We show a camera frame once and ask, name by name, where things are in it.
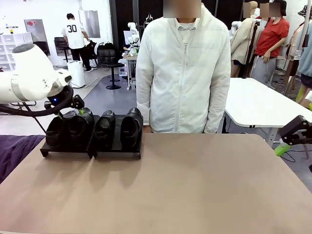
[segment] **beige coat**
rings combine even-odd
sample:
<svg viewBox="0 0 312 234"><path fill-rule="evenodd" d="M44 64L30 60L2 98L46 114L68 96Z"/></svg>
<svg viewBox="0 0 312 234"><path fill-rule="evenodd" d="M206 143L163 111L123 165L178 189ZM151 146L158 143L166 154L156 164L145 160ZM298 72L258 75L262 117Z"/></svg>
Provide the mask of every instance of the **beige coat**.
<svg viewBox="0 0 312 234"><path fill-rule="evenodd" d="M254 22L256 15L247 18L242 22L242 25L236 31L231 42L231 60L238 60L242 64L246 64L248 49L251 43L251 38L254 32Z"/></svg>

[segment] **black bag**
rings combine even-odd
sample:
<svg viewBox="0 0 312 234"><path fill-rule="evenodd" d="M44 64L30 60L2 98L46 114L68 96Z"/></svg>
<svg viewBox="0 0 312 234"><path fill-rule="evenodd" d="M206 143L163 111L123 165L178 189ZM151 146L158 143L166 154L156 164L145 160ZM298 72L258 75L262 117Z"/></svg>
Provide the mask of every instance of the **black bag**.
<svg viewBox="0 0 312 234"><path fill-rule="evenodd" d="M113 44L111 44L110 42L107 42L105 45L104 43L100 43L97 47L97 54L99 50L115 50L115 47Z"/></svg>
<svg viewBox="0 0 312 234"><path fill-rule="evenodd" d="M96 47L96 43L93 42L92 40L90 43L86 46L86 55L88 56L88 59L97 59L97 55L94 52L94 49Z"/></svg>

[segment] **number 30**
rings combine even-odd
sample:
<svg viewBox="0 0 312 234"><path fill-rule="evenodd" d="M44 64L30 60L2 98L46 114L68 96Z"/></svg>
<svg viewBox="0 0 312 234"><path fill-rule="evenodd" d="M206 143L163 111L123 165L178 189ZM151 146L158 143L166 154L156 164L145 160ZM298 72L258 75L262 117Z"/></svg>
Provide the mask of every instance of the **number 30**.
<svg viewBox="0 0 312 234"><path fill-rule="evenodd" d="M76 33L77 32L76 25L68 25L67 27L69 28L69 30L68 30L69 33L72 33L72 32Z"/></svg>

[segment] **black shoe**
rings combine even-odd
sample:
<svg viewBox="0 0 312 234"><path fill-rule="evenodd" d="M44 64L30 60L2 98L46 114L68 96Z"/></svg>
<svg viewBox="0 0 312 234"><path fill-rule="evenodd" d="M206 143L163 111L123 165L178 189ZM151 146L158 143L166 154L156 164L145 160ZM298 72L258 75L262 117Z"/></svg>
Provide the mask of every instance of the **black shoe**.
<svg viewBox="0 0 312 234"><path fill-rule="evenodd" d="M45 135L45 141L50 147L57 148L66 142L69 136L66 121L75 115L75 111L70 111L63 115L63 118L55 117L52 120Z"/></svg>
<svg viewBox="0 0 312 234"><path fill-rule="evenodd" d="M143 128L143 117L138 108L133 108L122 120L120 141L123 148L134 148Z"/></svg>
<svg viewBox="0 0 312 234"><path fill-rule="evenodd" d="M83 108L78 114L68 121L71 146L83 146L89 141L94 127L94 117L90 109Z"/></svg>
<svg viewBox="0 0 312 234"><path fill-rule="evenodd" d="M116 117L113 111L106 111L96 123L94 140L98 149L111 149L114 139Z"/></svg>

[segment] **zipper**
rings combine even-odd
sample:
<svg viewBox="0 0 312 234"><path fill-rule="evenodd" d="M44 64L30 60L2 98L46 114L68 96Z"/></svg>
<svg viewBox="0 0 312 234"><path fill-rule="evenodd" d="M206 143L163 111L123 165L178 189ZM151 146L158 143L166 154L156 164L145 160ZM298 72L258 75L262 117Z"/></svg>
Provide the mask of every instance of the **zipper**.
<svg viewBox="0 0 312 234"><path fill-rule="evenodd" d="M178 98L177 109L176 109L176 114L175 114L175 133L178 133L178 131L180 129L179 122L180 122L180 118L181 118L181 113L180 112L181 112L181 102L182 102L182 95L181 95L181 92L182 92L182 81L183 81L183 75L184 75L184 68L185 68L185 66L188 65L187 49L188 49L189 45L191 44L191 42L193 41L193 38L195 37L195 34L196 34L196 31L192 35L192 37L190 38L187 47L185 47L184 42L182 41L180 34L177 31L175 31L175 36L178 37L178 40L179 40L180 44L184 46L183 64L182 64L181 76L180 76L179 84L178 84L178 89L179 89L178 96L179 96L179 98Z"/></svg>
<svg viewBox="0 0 312 234"><path fill-rule="evenodd" d="M176 110L176 114L175 114L175 133L178 133L179 129L180 129L180 117L181 117L181 102L182 102L182 81L183 81L183 75L184 75L184 68L187 65L187 61L185 61L187 58L187 47L184 46L184 55L183 55L183 64L182 64L182 70L181 70L181 76L179 79L179 84L178 84L178 88L179 88L179 92L178 92L178 103L177 103L177 110Z"/></svg>

